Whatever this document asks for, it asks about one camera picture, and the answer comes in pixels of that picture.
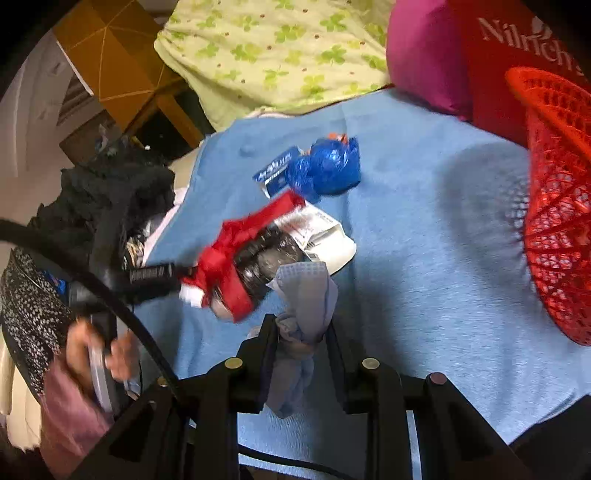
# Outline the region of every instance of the brown cardboard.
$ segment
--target brown cardboard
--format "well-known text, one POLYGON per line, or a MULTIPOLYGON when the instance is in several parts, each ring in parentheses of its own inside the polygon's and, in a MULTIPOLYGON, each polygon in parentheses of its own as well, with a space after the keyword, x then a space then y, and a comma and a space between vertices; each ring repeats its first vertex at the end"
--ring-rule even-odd
POLYGON ((160 27, 137 1, 82 0, 53 28, 85 82, 122 128, 156 91, 182 79, 158 57, 160 27))

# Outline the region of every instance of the human hand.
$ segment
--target human hand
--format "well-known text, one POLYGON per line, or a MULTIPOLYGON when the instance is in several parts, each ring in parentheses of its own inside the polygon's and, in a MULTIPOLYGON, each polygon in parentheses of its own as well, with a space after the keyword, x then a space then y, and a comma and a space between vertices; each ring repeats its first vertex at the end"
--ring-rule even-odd
MULTIPOLYGON (((74 379, 87 395, 94 394, 90 374, 89 348, 105 347, 100 334, 86 319, 79 319, 68 330, 66 340, 66 364, 74 379)), ((133 333, 127 332, 111 343, 111 354, 105 356, 105 366, 117 381, 130 380, 138 369, 138 345, 133 333)))

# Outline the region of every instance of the pink pillow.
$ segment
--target pink pillow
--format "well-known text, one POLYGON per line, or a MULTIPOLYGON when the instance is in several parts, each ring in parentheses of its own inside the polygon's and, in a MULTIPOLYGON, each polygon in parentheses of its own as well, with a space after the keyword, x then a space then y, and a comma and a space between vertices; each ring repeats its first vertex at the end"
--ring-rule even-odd
POLYGON ((386 60, 396 87, 462 120, 472 96, 462 41, 446 0, 398 0, 388 26, 386 60))

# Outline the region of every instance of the blue blanket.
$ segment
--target blue blanket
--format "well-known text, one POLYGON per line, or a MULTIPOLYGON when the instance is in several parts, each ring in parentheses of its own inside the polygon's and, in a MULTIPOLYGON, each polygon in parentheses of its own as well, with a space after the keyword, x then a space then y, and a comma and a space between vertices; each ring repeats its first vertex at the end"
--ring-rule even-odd
MULTIPOLYGON (((150 262, 194 261, 224 219, 267 202, 254 172, 291 145, 308 148, 330 132, 359 138, 361 183, 318 207, 357 243, 353 261, 333 276, 336 314, 367 353, 418 377, 444 372, 506 442, 587 394, 591 349, 570 341, 545 312, 519 239, 527 151, 395 90, 293 119, 236 121, 209 137, 150 262)), ((176 297, 137 313, 176 373, 189 377, 233 356, 265 313, 282 308, 269 294, 238 325, 176 297)), ((157 373, 144 364, 151 381, 157 373)), ((241 415, 239 438, 362 478, 364 422, 342 413, 322 347, 301 412, 286 420, 267 408, 241 415)))

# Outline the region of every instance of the green floral pillowcase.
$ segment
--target green floral pillowcase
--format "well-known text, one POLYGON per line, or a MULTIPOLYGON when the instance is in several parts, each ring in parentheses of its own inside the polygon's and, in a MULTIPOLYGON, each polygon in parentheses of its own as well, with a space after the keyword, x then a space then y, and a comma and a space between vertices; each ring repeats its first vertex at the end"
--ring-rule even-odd
POLYGON ((375 8, 369 0, 180 0, 155 48, 221 129, 260 106, 301 113, 387 84, 388 17, 364 22, 375 8))

